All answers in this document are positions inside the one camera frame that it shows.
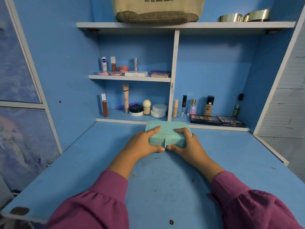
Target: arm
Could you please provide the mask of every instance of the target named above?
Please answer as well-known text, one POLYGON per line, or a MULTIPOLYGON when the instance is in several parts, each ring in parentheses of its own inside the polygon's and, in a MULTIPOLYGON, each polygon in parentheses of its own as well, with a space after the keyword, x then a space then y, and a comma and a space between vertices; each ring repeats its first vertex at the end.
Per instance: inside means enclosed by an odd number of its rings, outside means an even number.
POLYGON ((226 228, 303 228, 276 196, 252 190, 209 158, 194 133, 192 136, 186 128, 176 129, 176 132, 184 134, 186 147, 169 145, 167 149, 181 155, 209 180, 213 192, 209 197, 222 208, 226 228))
POLYGON ((139 159, 165 151, 148 142, 160 129, 135 134, 89 190, 66 199, 44 228, 129 228, 125 205, 128 177, 139 159))

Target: gold tin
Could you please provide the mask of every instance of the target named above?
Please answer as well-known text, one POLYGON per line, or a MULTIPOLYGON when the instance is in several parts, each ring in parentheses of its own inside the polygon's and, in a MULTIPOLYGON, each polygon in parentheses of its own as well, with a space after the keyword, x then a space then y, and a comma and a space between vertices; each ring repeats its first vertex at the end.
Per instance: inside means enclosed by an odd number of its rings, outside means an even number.
POLYGON ((245 15, 244 22, 267 22, 270 21, 269 9, 257 10, 245 15))
POLYGON ((219 22, 241 22, 242 21, 242 14, 235 13, 235 14, 226 14, 222 15, 218 19, 219 22))

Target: person's right hand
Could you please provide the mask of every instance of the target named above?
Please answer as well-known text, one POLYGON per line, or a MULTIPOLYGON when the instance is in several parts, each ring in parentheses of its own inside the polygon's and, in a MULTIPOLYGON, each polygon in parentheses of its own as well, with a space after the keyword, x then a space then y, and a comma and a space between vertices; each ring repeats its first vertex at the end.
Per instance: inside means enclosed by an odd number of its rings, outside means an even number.
POLYGON ((193 133, 191 135, 187 128, 176 128, 176 132, 183 133, 186 141, 185 148, 179 148, 175 145, 168 145, 167 149, 181 155, 189 164, 198 167, 210 160, 208 154, 205 152, 197 136, 193 133))

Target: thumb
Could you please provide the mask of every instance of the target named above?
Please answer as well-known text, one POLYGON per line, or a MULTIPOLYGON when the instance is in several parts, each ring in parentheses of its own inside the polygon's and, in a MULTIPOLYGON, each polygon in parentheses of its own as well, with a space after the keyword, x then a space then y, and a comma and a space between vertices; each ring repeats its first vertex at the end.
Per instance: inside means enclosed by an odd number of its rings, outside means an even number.
POLYGON ((152 145, 151 150, 152 150, 152 153, 153 152, 164 152, 165 151, 165 149, 162 146, 159 146, 159 145, 152 145))
POLYGON ((177 154, 181 154, 183 152, 183 149, 178 147, 178 146, 175 146, 175 145, 168 145, 167 146, 167 149, 170 150, 170 151, 173 151, 177 154))

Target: cabinet door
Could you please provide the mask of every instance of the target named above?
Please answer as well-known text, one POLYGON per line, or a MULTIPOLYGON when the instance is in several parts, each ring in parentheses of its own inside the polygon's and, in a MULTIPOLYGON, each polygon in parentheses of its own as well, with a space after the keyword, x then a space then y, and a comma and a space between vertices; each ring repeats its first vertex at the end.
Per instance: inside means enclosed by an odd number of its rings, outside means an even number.
POLYGON ((0 108, 0 174, 23 190, 59 156, 44 110, 0 108))
POLYGON ((0 100, 40 103, 4 0, 0 0, 0 100))

